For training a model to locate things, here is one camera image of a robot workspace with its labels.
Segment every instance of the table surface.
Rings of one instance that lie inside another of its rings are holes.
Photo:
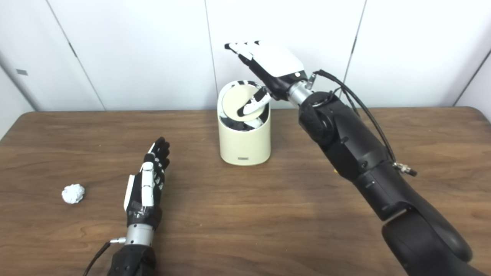
[[[471,108],[373,109],[409,183],[460,231],[491,274],[491,126]],[[81,275],[126,234],[128,175],[159,136],[171,144],[154,248],[168,276],[399,276],[380,221],[297,124],[272,111],[272,154],[221,160],[216,113],[33,112],[0,141],[0,275]],[[63,202],[80,183],[85,198]],[[114,245],[89,275],[106,275]]]

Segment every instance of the robotic arm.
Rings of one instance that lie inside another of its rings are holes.
[[[308,79],[302,63],[274,44],[230,43],[225,48],[236,53],[266,85],[238,115],[249,114],[271,99],[290,101],[298,107],[302,128],[377,216],[388,221],[382,228],[383,238],[408,275],[485,276],[468,264],[472,251],[463,237],[401,174],[415,176],[416,172],[398,163],[391,150],[333,92],[311,90],[317,75],[352,93],[347,86],[322,70]]]
[[[154,231],[162,219],[160,199],[164,187],[164,170],[169,165],[169,143],[160,137],[143,158],[140,172],[130,175],[124,199],[128,231],[126,237],[105,243],[89,263],[94,262],[113,243],[124,244],[112,257],[110,276],[154,276],[156,258],[152,249]]]

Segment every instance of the white cabinet door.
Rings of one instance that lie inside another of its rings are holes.
[[[474,107],[491,122],[491,57],[479,69],[456,105]]]
[[[372,107],[452,105],[490,31],[488,0],[368,0],[346,83]]]
[[[0,62],[39,110],[103,109],[45,1],[0,0]]]
[[[30,111],[32,106],[0,67],[0,139],[20,115]]]
[[[49,2],[106,109],[216,106],[203,0]]]
[[[296,55],[308,75],[324,69],[343,79],[363,4],[363,0],[206,0],[218,90],[234,80],[259,81],[223,48],[229,42],[273,41]],[[314,86],[323,91],[336,87],[321,78]]]

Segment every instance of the black cable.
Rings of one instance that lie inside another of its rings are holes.
[[[370,113],[368,108],[363,104],[363,102],[355,95],[355,93],[353,93],[353,91],[351,91],[351,89],[349,87],[347,87],[342,81],[338,80],[335,76],[333,76],[332,74],[330,74],[330,73],[328,73],[322,69],[317,71],[317,72],[314,72],[314,74],[322,76],[324,78],[328,78],[329,80],[339,84],[341,86],[341,89],[345,90],[346,92],[348,92],[353,97],[353,99],[361,106],[361,109],[363,109],[363,111],[367,114],[370,121],[372,121],[373,125],[377,129],[377,132],[379,133],[380,137],[382,138],[382,141],[385,144],[385,147],[387,148],[389,156],[392,158],[392,160],[394,162],[396,162],[396,157],[394,155],[394,152],[392,151],[392,148],[390,147],[389,141],[387,140],[387,137],[385,137],[385,134],[383,133],[382,128],[380,128],[380,125],[378,124],[378,122],[375,120],[375,118]]]
[[[87,274],[89,273],[89,270],[90,268],[92,267],[92,265],[95,263],[95,261],[97,259],[99,259],[99,257],[104,253],[104,251],[106,251],[106,249],[109,248],[109,246],[111,246],[111,243],[110,242],[106,242],[102,247],[101,249],[99,250],[99,252],[97,252],[94,256],[94,258],[92,259],[92,261],[90,261],[89,265],[87,266],[87,268],[85,269],[85,272],[83,273],[82,276],[87,276]]]
[[[348,93],[346,93],[346,91],[344,89],[342,89],[342,90],[343,90],[343,93],[346,95],[346,98],[348,99],[348,102],[350,102],[351,108],[358,115],[358,117],[360,117],[360,113],[358,113],[358,110],[356,110],[356,106],[353,103],[353,101],[351,100],[350,95]]]

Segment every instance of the metal connector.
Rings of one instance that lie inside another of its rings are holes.
[[[315,78],[317,77],[317,74],[312,74],[310,75],[310,78],[307,81],[307,84],[305,85],[305,88],[311,90],[312,86],[314,86]]]
[[[123,244],[126,242],[126,237],[114,238],[109,241],[111,244]]]
[[[408,165],[403,163],[395,162],[393,166],[398,169],[401,173],[409,174],[410,176],[417,176],[418,172],[410,168]]]

